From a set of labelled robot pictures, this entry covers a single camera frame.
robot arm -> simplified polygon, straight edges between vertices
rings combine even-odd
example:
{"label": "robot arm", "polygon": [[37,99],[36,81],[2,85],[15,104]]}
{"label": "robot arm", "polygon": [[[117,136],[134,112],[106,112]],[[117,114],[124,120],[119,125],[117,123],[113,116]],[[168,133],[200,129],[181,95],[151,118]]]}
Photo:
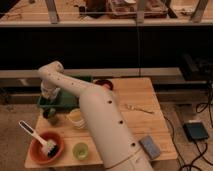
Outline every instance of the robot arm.
{"label": "robot arm", "polygon": [[63,66],[59,62],[41,67],[38,73],[42,78],[42,91],[52,93],[60,87],[79,97],[80,110],[106,170],[153,171],[110,90],[61,72]]}

shelf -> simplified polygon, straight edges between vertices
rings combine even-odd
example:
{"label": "shelf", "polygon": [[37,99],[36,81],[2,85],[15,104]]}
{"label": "shelf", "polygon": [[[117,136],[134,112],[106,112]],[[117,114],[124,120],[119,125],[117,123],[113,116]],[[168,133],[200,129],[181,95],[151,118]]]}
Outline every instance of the shelf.
{"label": "shelf", "polygon": [[[178,18],[145,18],[146,25],[213,25],[213,0],[209,0],[203,19],[199,23],[190,21],[190,16],[181,14],[184,8],[195,9],[197,0],[173,0],[170,3],[171,10]],[[49,13],[44,0],[36,0],[30,4],[28,0],[20,0],[0,18],[1,26],[52,26],[52,27],[89,27],[89,26],[136,26],[135,19],[112,19],[108,15],[99,18],[80,16],[76,6],[85,6],[84,0],[55,0],[55,6],[59,17],[57,24],[51,24]]]}

green tray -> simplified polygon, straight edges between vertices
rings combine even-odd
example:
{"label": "green tray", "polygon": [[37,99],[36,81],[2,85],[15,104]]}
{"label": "green tray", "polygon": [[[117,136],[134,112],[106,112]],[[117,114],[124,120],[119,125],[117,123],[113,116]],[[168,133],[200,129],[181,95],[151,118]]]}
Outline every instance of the green tray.
{"label": "green tray", "polygon": [[[84,80],[84,81],[88,81],[88,82],[92,82],[93,80],[91,76],[73,76],[73,77]],[[42,96],[39,96],[37,106],[43,109],[55,108],[55,109],[71,110],[71,109],[79,107],[79,104],[78,104],[78,98],[76,96],[61,89],[54,102],[50,102],[50,100],[45,99]]]}

brown bowl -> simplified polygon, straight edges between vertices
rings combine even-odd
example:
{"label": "brown bowl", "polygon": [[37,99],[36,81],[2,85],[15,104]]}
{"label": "brown bowl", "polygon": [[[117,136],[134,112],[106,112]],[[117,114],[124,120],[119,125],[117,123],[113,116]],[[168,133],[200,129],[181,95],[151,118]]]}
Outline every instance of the brown bowl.
{"label": "brown bowl", "polygon": [[37,164],[45,165],[55,161],[61,155],[64,149],[64,140],[58,133],[53,131],[43,132],[40,136],[45,140],[52,139],[59,148],[58,152],[53,157],[48,157],[41,150],[42,144],[38,140],[33,139],[30,144],[30,156]]}

small block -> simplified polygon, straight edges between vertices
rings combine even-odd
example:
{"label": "small block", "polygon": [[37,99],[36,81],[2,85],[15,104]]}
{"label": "small block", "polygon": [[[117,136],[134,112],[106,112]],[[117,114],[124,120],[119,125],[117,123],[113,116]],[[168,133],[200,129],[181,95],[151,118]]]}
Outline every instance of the small block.
{"label": "small block", "polygon": [[146,137],[143,137],[141,140],[139,140],[139,143],[151,160],[154,160],[155,158],[160,156],[160,148],[155,144],[151,136],[148,135]]}

